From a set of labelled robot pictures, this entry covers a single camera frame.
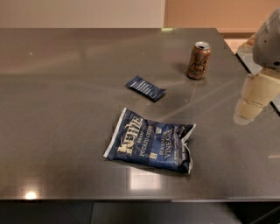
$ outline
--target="small blue packet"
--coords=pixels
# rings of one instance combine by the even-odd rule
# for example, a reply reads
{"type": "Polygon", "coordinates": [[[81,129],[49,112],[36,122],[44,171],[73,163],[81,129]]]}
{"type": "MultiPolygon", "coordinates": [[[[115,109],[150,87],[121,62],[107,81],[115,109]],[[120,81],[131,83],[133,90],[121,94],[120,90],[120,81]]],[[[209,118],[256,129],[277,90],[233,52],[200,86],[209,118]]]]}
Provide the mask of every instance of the small blue packet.
{"type": "Polygon", "coordinates": [[[103,156],[189,174],[193,161],[186,141],[195,126],[145,120],[125,108],[103,156]]]}
{"type": "Polygon", "coordinates": [[[164,88],[158,88],[139,76],[129,81],[125,86],[149,97],[154,102],[156,102],[165,93],[164,88]]]}

